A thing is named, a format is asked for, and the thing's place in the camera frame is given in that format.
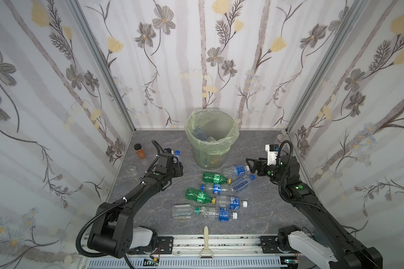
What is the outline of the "clear bottle green cap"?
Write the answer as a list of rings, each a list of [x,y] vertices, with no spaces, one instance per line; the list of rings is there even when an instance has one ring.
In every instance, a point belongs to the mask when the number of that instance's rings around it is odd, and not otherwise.
[[[191,219],[201,213],[201,206],[192,206],[191,204],[178,204],[172,207],[172,217],[174,219]]]

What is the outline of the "clear bottle light blue label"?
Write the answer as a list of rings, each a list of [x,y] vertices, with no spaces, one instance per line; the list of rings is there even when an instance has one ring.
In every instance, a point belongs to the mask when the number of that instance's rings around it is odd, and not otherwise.
[[[231,190],[231,192],[234,192],[234,193],[241,192],[245,188],[247,188],[254,180],[255,180],[255,175],[253,175],[253,174],[243,176],[243,177],[235,180],[230,185],[230,190]]]

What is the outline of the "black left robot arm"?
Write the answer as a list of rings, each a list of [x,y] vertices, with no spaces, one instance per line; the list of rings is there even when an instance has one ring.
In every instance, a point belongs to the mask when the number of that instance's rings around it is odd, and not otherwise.
[[[75,247],[85,257],[122,258],[131,248],[134,217],[157,193],[166,190],[174,178],[183,176],[178,157],[153,140],[156,159],[150,164],[139,185],[113,203],[102,203],[79,231]]]

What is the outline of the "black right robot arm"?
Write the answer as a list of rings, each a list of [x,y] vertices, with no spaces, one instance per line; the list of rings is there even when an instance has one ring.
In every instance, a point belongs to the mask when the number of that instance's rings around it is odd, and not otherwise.
[[[277,185],[283,201],[300,211],[315,227],[326,246],[294,226],[279,229],[277,245],[302,253],[321,269],[381,269],[383,257],[374,247],[354,238],[322,205],[315,192],[300,179],[300,164],[289,140],[266,145],[266,158],[246,159],[253,174]]]

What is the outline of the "clear bottle blue label white cap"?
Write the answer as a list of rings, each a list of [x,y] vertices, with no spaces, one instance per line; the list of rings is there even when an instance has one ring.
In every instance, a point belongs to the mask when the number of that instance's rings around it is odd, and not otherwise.
[[[222,174],[225,177],[231,178],[231,179],[240,178],[240,177],[243,177],[245,175],[248,175],[249,173],[250,173],[249,166],[248,165],[243,165],[243,164],[233,165],[231,167],[224,168],[222,170]]]

